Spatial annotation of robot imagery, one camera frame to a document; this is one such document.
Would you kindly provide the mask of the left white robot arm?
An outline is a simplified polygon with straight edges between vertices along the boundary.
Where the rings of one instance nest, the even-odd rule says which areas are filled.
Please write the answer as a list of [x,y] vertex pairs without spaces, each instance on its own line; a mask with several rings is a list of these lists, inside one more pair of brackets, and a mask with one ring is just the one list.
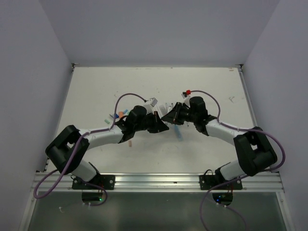
[[83,180],[89,189],[99,186],[99,172],[83,160],[87,150],[106,144],[118,144],[132,139],[136,132],[160,133],[169,130],[157,111],[147,112],[135,106],[128,115],[121,117],[112,128],[79,130],[67,126],[46,148],[45,153],[62,174],[72,174]]

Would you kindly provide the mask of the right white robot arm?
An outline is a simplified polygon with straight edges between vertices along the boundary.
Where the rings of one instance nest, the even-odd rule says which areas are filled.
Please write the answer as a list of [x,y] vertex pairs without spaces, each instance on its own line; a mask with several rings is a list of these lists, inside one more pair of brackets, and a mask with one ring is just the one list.
[[202,97],[190,98],[189,105],[176,103],[162,120],[175,125],[191,122],[198,132],[235,147],[237,160],[215,170],[214,183],[220,189],[227,188],[235,178],[254,176],[277,162],[277,155],[261,128],[241,131],[219,123],[217,117],[208,113]]

